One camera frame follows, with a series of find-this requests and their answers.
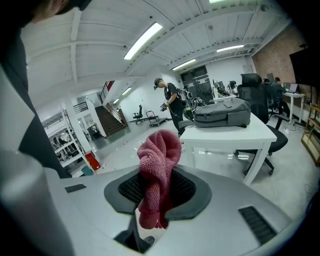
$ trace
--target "black t-shirt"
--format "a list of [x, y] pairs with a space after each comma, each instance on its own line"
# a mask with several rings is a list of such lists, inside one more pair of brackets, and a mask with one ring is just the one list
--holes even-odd
[[[167, 101], [170, 100], [172, 94], [178, 94], [178, 91], [173, 83], [168, 82], [166, 87], [164, 88], [165, 99]], [[182, 102], [180, 101], [180, 99], [178, 97], [175, 98], [175, 100], [170, 104], [169, 107], [170, 107], [171, 111], [173, 111], [173, 112], [176, 110], [179, 110], [179, 109], [183, 109]]]

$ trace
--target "fluorescent light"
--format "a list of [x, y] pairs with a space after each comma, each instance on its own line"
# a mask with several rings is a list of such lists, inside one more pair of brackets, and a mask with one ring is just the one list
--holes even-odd
[[140, 38], [135, 42], [135, 44], [127, 52], [127, 54], [124, 56], [124, 59], [130, 60], [133, 57], [133, 55], [135, 55], [136, 52], [160, 29], [162, 29], [162, 26], [157, 22], [154, 23], [151, 27], [149, 27], [147, 31], [144, 32], [142, 36], [140, 36]]
[[196, 59], [194, 58], [194, 59], [189, 60], [189, 61], [187, 61], [187, 62], [185, 62], [185, 63], [182, 63], [182, 64], [179, 65], [179, 66], [174, 67], [172, 70], [180, 69], [181, 67], [183, 67], [183, 66], [185, 66], [185, 65], [188, 65], [188, 64], [190, 64], [190, 63], [192, 63], [192, 62], [195, 62], [195, 61], [196, 61]]
[[128, 89], [126, 89], [125, 91], [124, 91], [124, 93], [122, 93], [122, 95], [125, 95], [127, 92], [129, 92], [131, 90], [131, 87], [129, 87]]
[[216, 52], [218, 53], [218, 52], [231, 50], [231, 49], [236, 49], [236, 48], [242, 48], [242, 47], [244, 47], [244, 45], [240, 44], [240, 45], [235, 45], [235, 46], [231, 46], [231, 47], [227, 47], [227, 48], [218, 49], [218, 50], [216, 50]]
[[210, 3], [210, 4], [213, 4], [213, 3], [221, 2], [221, 1], [223, 1], [223, 0], [209, 0], [209, 3]]

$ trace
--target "white table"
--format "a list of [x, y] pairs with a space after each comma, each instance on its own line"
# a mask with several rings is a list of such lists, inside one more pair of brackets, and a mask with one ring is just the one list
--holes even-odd
[[231, 94], [230, 96], [226, 96], [226, 97], [213, 98], [213, 101], [214, 101], [215, 103], [217, 103], [217, 102], [223, 102], [223, 101], [230, 100], [230, 99], [236, 98], [236, 97], [237, 97], [236, 95]]
[[305, 95], [299, 93], [291, 93], [285, 92], [283, 95], [290, 97], [290, 121], [289, 124], [292, 124], [292, 115], [294, 112], [294, 98], [301, 98], [301, 106], [300, 106], [300, 115], [299, 115], [299, 123], [301, 123], [302, 114], [304, 111], [304, 102], [305, 102]]
[[237, 126], [199, 128], [194, 125], [185, 128], [180, 137], [191, 167], [196, 167], [194, 147], [218, 150], [257, 150], [251, 168], [243, 182], [249, 185], [265, 161], [275, 134], [254, 114], [246, 128]]

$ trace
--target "black pants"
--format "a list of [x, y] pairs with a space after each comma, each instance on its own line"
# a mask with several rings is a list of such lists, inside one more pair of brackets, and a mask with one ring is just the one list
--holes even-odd
[[280, 100], [279, 103], [279, 114], [282, 115], [283, 111], [286, 113], [286, 115], [290, 116], [290, 109], [288, 107], [288, 104], [284, 102], [283, 100]]
[[185, 128], [180, 129], [179, 122], [184, 120], [182, 118], [182, 116], [184, 114], [183, 107], [181, 107], [179, 109], [171, 109], [170, 114], [172, 117], [173, 124], [174, 124], [175, 128], [178, 130], [178, 134], [182, 135], [185, 132]]

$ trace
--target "person sitting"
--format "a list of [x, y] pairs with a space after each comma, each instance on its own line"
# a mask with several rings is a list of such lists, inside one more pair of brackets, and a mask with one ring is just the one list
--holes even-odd
[[284, 102], [283, 100], [283, 93], [286, 93], [286, 89], [282, 87], [281, 80], [279, 77], [276, 77], [274, 79], [274, 82], [272, 83], [272, 87], [276, 93], [276, 100], [279, 101], [279, 114], [282, 115], [283, 112], [286, 113], [287, 117], [290, 116], [290, 109], [288, 107], [288, 104]]

